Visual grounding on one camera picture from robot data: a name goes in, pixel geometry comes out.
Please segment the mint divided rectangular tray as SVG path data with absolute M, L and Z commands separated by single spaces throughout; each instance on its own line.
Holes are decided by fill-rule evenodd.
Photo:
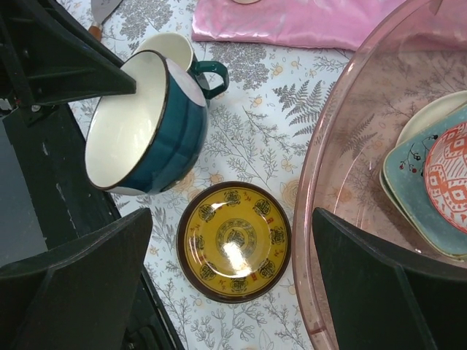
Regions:
M 400 214 L 404 217 L 404 219 L 419 233 L 419 235 L 424 239 L 426 243 L 428 243 L 433 249 L 435 249 L 439 254 L 444 255 L 445 257 L 449 257 L 453 260 L 459 260 L 459 261 L 464 261 L 466 260 L 466 254 L 450 254 L 448 252 L 445 252 L 444 250 L 440 249 L 437 245 L 434 244 L 434 242 L 426 236 L 421 230 L 420 227 L 418 227 L 416 224 L 413 223 L 412 219 L 409 217 L 409 215 L 404 211 L 404 208 L 402 205 L 398 202 L 397 198 L 394 196 L 394 194 L 390 191 L 390 187 L 387 184 L 383 171 L 379 172 L 379 183 L 384 190 L 386 196 L 388 199 L 392 202 L 392 204 L 397 208 L 397 210 L 400 212 Z

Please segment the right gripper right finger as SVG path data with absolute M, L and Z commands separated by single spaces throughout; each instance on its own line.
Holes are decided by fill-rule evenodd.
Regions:
M 340 349 L 465 349 L 466 269 L 411 252 L 329 211 L 314 245 Z

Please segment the red patterned bowl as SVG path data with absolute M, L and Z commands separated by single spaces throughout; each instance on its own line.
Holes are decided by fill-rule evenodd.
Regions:
M 425 189 L 437 212 L 466 232 L 466 123 L 447 129 L 431 147 L 424 166 Z

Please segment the dark teal dotted bowl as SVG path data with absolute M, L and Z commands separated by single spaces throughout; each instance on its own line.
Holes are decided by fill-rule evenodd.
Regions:
M 194 166 L 207 134 L 207 101 L 196 81 L 159 52 L 143 50 L 122 71 L 131 95 L 105 96 L 85 145 L 90 183 L 124 195 L 161 193 Z

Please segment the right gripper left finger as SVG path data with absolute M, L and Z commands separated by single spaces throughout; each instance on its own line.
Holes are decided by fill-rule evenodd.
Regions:
M 1 267 L 1 348 L 119 349 L 152 224 L 138 209 Z

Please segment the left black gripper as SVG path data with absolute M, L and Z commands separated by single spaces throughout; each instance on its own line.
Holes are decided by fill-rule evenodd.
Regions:
M 135 93 L 122 65 L 58 2 L 1 2 L 1 97 L 26 125 L 59 104 Z

